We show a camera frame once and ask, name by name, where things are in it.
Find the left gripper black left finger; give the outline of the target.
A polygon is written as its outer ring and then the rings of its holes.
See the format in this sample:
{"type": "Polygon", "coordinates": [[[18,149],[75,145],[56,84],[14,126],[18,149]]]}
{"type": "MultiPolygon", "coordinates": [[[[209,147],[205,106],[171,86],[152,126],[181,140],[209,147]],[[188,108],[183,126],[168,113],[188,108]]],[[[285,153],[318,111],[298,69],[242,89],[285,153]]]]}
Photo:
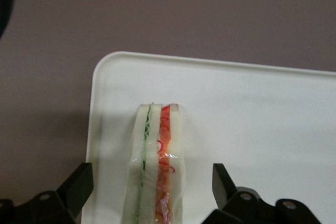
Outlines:
{"type": "Polygon", "coordinates": [[[57,190],[44,191],[21,205],[1,199],[1,223],[75,223],[94,189],[91,163],[82,163],[57,190]]]}

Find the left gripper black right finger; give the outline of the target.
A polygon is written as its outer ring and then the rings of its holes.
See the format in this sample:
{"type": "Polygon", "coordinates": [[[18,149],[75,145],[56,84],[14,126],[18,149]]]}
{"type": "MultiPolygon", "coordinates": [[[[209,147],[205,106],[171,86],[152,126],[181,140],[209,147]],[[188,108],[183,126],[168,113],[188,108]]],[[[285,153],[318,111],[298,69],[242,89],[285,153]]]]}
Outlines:
{"type": "Polygon", "coordinates": [[[212,192],[217,209],[203,223],[320,223],[300,201],[279,199],[272,206],[255,190],[237,187],[220,163],[213,164],[212,192]]]}

